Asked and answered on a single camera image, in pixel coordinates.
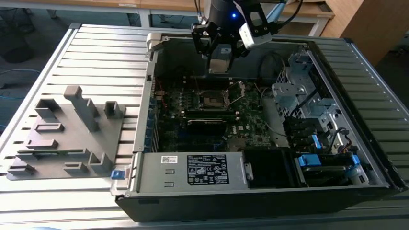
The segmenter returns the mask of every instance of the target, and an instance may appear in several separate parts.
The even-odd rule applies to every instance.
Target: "gray plastic block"
[[[16,157],[20,158],[20,160],[22,161],[35,161],[38,159],[38,157],[35,156],[34,153],[31,152],[26,152],[26,153],[17,153]]]
[[[83,174],[87,172],[87,168],[82,162],[65,162],[63,166],[62,169],[67,174]]]
[[[54,139],[50,140],[29,140],[25,147],[29,149],[50,149],[58,145]]]
[[[66,155],[70,157],[70,158],[89,158],[89,150],[87,149],[83,149],[82,151],[69,151],[66,153]]]
[[[46,123],[46,124],[37,124],[33,128],[38,133],[43,132],[62,132],[63,126],[61,123]]]
[[[105,173],[109,172],[111,169],[111,162],[106,157],[105,153],[102,153],[101,155],[101,160],[95,157],[93,153],[90,153],[87,165],[95,173]]]
[[[33,128],[38,124],[61,123],[63,125],[63,131],[37,132],[31,128],[26,140],[31,142],[55,140],[57,146],[55,148],[35,147],[34,149],[18,150],[13,165],[18,166],[26,163],[34,168],[34,173],[21,173],[20,175],[8,173],[6,178],[9,180],[33,180],[107,177],[110,175],[110,165],[114,162],[123,117],[119,119],[106,119],[103,107],[103,104],[94,105],[97,110],[95,114],[98,114],[94,117],[98,124],[98,130],[95,132],[89,132],[70,103],[59,104],[59,109],[53,111],[55,118],[45,121],[41,117],[37,117]],[[125,106],[118,105],[118,107],[125,113]],[[90,153],[97,158],[97,161],[91,161],[95,164],[94,171],[87,166]],[[66,173],[63,170],[63,163],[66,162],[81,162],[87,169],[86,172],[77,174]]]
[[[29,164],[10,165],[6,172],[14,176],[31,175],[34,168]]]
[[[103,112],[107,119],[118,119],[123,116],[117,102],[105,102]]]
[[[53,112],[58,109],[59,106],[53,99],[39,99],[34,111],[37,112],[39,117],[45,120],[55,118]]]
[[[63,98],[67,99],[75,109],[75,113],[83,122],[89,132],[98,130],[94,120],[95,108],[90,99],[82,98],[82,89],[78,86],[66,86]]]

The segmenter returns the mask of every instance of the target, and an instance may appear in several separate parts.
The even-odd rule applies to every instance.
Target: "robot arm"
[[[278,11],[275,15],[279,16],[286,0],[210,1],[209,15],[205,24],[191,25],[191,38],[195,51],[206,57],[206,69],[209,69],[211,53],[218,44],[227,44],[231,47],[227,65],[229,70],[233,60],[238,57],[245,57],[253,47],[269,42],[271,40],[271,35],[275,34],[282,25],[286,24],[279,24],[275,20],[267,22],[259,2],[277,3],[281,7],[275,7]],[[201,40],[205,32],[209,38],[206,43]]]

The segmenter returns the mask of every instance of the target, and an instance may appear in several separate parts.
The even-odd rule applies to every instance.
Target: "barcode sticker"
[[[135,7],[135,4],[118,4],[118,6]]]
[[[161,156],[159,162],[162,164],[177,164],[177,156]]]

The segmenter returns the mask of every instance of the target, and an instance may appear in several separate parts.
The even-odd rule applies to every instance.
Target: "floor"
[[[33,49],[34,57],[18,64],[10,64],[0,57],[0,72],[6,69],[35,69],[41,71],[54,48],[66,32],[70,23],[83,24],[103,24],[129,26],[127,15],[125,13],[105,13],[86,11],[57,11],[57,19],[50,19],[46,10],[31,9],[31,23],[35,31],[25,36],[26,42]],[[165,15],[166,23],[161,23],[159,17],[153,15],[153,27],[189,29],[191,23],[195,22],[194,17],[189,16],[167,16]],[[139,26],[138,16],[131,19],[135,25]],[[33,72],[9,72],[0,75],[0,96],[24,97],[30,89],[37,74]],[[18,108],[22,99],[6,100],[0,98],[0,134],[5,129],[12,116]]]
[[[41,70],[51,52],[63,36],[70,23],[105,24],[129,26],[127,15],[125,13],[103,13],[85,11],[57,11],[57,19],[50,19],[45,10],[31,9],[31,23],[35,31],[26,35],[26,41],[34,51],[34,57],[20,63],[9,64],[0,58],[0,72],[5,69],[35,69]],[[153,26],[166,28],[189,29],[195,21],[194,17],[165,16],[166,23],[159,22],[157,15],[153,15]],[[138,16],[134,15],[135,25],[139,25]],[[377,66],[377,70],[383,76],[403,104],[409,106],[409,54],[395,57],[387,54]],[[33,81],[35,80],[33,72],[9,72],[0,75],[0,85],[5,83],[5,88],[0,89],[0,95],[8,97],[24,97]],[[0,98],[0,133],[22,100],[6,100]]]

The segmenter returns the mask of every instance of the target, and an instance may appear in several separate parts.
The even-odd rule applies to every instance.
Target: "table leg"
[[[141,17],[141,27],[150,27],[151,15],[149,9],[138,9],[138,14]]]
[[[329,18],[319,18],[318,21],[315,22],[307,36],[319,37],[327,21],[329,21]]]
[[[51,19],[57,18],[57,10],[46,10],[47,14],[49,14],[49,17]]]

